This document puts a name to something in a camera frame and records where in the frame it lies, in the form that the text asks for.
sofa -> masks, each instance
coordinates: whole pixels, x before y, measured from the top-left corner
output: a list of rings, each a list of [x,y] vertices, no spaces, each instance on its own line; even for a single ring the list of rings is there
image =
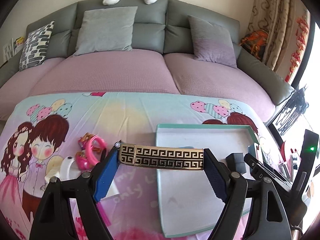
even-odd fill
[[[84,12],[137,6],[132,51],[73,56]],[[238,69],[193,59],[188,15],[229,30]],[[235,99],[251,106],[265,124],[294,89],[239,44],[239,22],[178,0],[102,0],[71,4],[28,25],[27,34],[54,20],[46,61],[19,72],[21,52],[0,68],[0,124],[29,96],[66,92],[153,92]]]

cable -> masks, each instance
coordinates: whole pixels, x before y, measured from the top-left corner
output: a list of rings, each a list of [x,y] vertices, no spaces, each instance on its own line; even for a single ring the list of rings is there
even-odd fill
[[[303,236],[303,232],[302,229],[300,227],[290,227],[291,230],[298,230],[301,234],[301,236]]]

bed sheet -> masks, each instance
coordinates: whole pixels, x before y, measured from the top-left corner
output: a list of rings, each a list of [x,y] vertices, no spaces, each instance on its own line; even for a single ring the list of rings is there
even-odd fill
[[[111,149],[116,141],[153,146],[160,123],[250,125],[278,170],[279,150],[257,114],[229,99],[157,93],[67,93],[29,97],[19,103],[0,137],[0,209],[20,239],[28,239],[46,188],[44,176],[80,150],[77,140],[97,134]],[[119,195],[103,199],[114,239],[166,239],[161,233],[156,170],[120,165],[114,178]],[[74,200],[74,222],[87,240]],[[240,240],[248,216],[241,219]],[[210,231],[177,239],[203,240]]]

pink sofa cover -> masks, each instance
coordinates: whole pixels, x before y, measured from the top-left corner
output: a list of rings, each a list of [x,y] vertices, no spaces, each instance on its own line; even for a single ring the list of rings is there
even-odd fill
[[[179,94],[163,56],[134,49],[71,56],[48,72],[30,95],[100,91]]]
[[[235,99],[251,106],[263,122],[275,112],[265,90],[239,69],[197,61],[191,54],[164,56],[172,77],[183,95]]]
[[[6,121],[15,106],[29,96],[32,88],[64,58],[51,58],[42,65],[16,73],[0,88],[0,120]]]

gray pillow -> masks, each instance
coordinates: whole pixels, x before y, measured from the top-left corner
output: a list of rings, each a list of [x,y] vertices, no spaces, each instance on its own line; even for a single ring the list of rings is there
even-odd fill
[[[188,16],[196,60],[237,68],[229,31],[216,24]]]
[[[132,31],[137,9],[116,7],[85,11],[74,55],[132,50]]]

